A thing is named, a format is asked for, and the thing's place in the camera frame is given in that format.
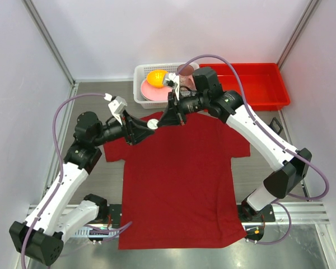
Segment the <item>round colourful brooch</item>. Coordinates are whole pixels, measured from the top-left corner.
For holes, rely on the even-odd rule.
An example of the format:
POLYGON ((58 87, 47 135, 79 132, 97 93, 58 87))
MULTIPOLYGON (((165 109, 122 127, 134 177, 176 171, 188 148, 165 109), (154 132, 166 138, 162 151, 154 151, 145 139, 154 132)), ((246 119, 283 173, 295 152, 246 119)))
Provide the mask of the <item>round colourful brooch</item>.
POLYGON ((158 119, 148 120, 147 127, 151 130, 157 130, 158 129, 158 119))

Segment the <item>red t-shirt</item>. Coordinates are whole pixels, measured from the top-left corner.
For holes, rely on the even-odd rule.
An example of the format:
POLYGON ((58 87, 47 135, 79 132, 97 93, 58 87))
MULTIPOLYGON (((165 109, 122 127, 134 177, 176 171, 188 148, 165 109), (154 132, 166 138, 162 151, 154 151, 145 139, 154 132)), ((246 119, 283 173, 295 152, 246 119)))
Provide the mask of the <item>red t-shirt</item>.
POLYGON ((223 248, 245 237, 231 162, 250 144, 218 119, 188 115, 131 146, 104 145, 106 161, 124 161, 119 249, 223 248))

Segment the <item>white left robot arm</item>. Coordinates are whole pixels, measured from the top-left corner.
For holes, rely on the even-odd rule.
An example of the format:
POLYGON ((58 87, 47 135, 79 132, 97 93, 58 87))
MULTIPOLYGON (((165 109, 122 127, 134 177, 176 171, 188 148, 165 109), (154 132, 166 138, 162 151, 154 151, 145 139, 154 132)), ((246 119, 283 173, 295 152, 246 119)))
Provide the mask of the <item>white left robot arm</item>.
POLYGON ((61 160, 60 172, 44 198, 24 222, 15 221, 9 233, 22 258, 29 257, 51 266, 60 256, 65 242, 82 226, 103 223, 109 215, 106 199, 88 194, 68 215, 62 216, 78 187, 91 174, 102 155, 100 146, 123 138, 136 145, 158 128, 157 119, 143 121, 127 112, 102 123, 94 112, 77 118, 74 143, 61 160))

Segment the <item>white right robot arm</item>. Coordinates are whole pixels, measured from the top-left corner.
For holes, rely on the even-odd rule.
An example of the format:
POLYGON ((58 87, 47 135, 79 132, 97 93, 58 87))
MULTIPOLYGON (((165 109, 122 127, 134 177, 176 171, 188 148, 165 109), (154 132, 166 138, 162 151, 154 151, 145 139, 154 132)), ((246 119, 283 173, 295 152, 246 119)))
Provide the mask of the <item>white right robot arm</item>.
POLYGON ((247 221, 255 221, 262 211, 277 199, 283 199, 306 176, 307 161, 311 152, 298 150, 268 127, 249 106, 242 96, 234 91, 224 91, 218 75, 211 67, 196 69, 193 74, 195 94, 180 94, 179 75, 166 73, 160 79, 161 86, 168 86, 168 105, 158 121, 158 127, 183 125, 186 115, 207 110, 230 128, 241 134, 268 162, 273 172, 262 185, 249 194, 241 203, 241 214, 247 221))

